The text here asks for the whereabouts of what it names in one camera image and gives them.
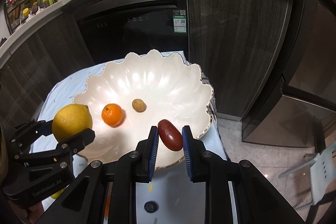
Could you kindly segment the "yellow lemon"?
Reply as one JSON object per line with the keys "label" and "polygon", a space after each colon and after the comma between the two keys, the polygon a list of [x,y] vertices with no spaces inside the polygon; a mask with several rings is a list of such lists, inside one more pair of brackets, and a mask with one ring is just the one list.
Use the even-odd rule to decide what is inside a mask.
{"label": "yellow lemon", "polygon": [[58,142],[88,128],[93,128],[93,120],[87,105],[67,105],[56,113],[52,121],[52,133]]}

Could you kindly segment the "blueberry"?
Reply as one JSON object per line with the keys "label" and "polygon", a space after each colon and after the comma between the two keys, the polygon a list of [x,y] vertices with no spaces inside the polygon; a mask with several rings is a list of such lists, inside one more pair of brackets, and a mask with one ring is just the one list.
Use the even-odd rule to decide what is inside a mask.
{"label": "blueberry", "polygon": [[144,210],[147,213],[155,213],[159,209],[159,205],[155,201],[148,201],[144,204]]}

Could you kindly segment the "dark red jujube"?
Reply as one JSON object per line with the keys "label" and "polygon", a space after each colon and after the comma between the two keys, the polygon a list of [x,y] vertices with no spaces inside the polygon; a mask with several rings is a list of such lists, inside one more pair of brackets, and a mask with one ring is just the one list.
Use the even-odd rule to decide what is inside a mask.
{"label": "dark red jujube", "polygon": [[167,119],[158,123],[158,134],[163,144],[171,151],[180,151],[183,148],[183,139],[178,129]]}

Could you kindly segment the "large orange mandarin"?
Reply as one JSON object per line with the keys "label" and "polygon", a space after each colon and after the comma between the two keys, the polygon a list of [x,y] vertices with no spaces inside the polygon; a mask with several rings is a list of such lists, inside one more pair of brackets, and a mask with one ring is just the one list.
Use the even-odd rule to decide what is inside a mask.
{"label": "large orange mandarin", "polygon": [[106,198],[105,210],[104,210],[104,217],[105,218],[108,218],[108,215],[109,215],[110,198],[111,198],[111,194],[108,194],[107,198]]}

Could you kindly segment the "small mandarin orange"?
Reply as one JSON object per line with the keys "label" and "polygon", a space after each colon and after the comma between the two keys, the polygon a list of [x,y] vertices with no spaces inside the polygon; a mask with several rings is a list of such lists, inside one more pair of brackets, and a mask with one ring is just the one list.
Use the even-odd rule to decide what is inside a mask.
{"label": "small mandarin orange", "polygon": [[105,124],[110,127],[116,127],[123,120],[122,108],[118,104],[109,103],[104,106],[101,112],[101,118]]}

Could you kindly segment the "brown longan in bowl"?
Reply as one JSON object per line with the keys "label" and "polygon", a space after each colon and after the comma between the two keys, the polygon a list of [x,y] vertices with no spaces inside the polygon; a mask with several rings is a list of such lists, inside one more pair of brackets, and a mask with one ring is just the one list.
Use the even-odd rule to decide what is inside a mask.
{"label": "brown longan in bowl", "polygon": [[132,101],[132,108],[136,111],[136,112],[144,112],[146,110],[146,104],[145,102],[143,102],[143,100],[141,99],[134,99]]}

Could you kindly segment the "white scalloped ceramic bowl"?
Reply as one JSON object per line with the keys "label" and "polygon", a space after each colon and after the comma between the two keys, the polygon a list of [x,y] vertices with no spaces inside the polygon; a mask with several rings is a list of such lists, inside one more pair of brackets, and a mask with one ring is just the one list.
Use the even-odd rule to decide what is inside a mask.
{"label": "white scalloped ceramic bowl", "polygon": [[[213,96],[213,87],[202,81],[201,67],[188,64],[178,52],[168,56],[157,50],[143,56],[128,53],[120,63],[107,62],[101,73],[86,78],[85,90],[73,98],[74,103],[88,106],[96,135],[79,155],[88,161],[116,161],[135,150],[151,127],[163,119],[178,130],[188,125],[193,137],[199,139],[213,121]],[[145,102],[144,112],[132,108],[137,98]],[[101,118],[109,103],[118,104],[123,111],[123,120],[116,127]]]}

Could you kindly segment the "stainless steel refrigerator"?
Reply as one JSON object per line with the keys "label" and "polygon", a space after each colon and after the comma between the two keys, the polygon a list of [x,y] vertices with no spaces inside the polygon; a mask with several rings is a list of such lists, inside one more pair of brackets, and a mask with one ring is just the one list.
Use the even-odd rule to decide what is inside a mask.
{"label": "stainless steel refrigerator", "polygon": [[320,151],[335,132],[335,0],[292,0],[289,25],[242,140]]}

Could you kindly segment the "white plastic chair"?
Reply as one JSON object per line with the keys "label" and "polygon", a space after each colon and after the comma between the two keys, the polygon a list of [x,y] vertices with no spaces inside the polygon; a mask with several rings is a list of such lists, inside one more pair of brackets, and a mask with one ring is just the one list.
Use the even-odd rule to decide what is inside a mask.
{"label": "white plastic chair", "polygon": [[278,176],[278,178],[282,178],[307,166],[309,167],[310,192],[312,200],[311,203],[296,207],[295,210],[302,210],[307,207],[317,205],[317,203],[319,203],[319,201],[321,201],[324,197],[327,187],[335,179],[335,165],[333,162],[335,145],[336,143],[334,142],[322,152],[305,154],[305,156],[311,156],[311,159],[297,167],[288,169]]}

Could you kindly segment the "black spice rack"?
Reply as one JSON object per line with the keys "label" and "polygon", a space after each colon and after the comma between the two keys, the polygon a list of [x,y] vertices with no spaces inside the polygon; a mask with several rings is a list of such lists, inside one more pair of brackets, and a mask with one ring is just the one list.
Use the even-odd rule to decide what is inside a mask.
{"label": "black spice rack", "polygon": [[23,19],[23,10],[37,10],[40,0],[6,0],[4,4],[5,21],[10,34],[13,34]]}

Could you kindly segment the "black built-in dishwasher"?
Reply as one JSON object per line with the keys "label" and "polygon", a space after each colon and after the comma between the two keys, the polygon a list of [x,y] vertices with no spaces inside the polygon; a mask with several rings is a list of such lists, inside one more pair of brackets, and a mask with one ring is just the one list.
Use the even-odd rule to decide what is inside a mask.
{"label": "black built-in dishwasher", "polygon": [[75,18],[95,64],[150,50],[189,56],[187,33],[177,34],[173,10],[186,10],[187,0],[102,0],[76,12]]}

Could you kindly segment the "green energy label sticker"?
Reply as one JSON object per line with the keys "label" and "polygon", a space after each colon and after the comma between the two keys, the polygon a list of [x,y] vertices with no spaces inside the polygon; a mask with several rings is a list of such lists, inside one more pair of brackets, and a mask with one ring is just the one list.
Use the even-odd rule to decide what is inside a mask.
{"label": "green energy label sticker", "polygon": [[187,33],[187,14],[186,10],[173,10],[173,27],[177,34]]}

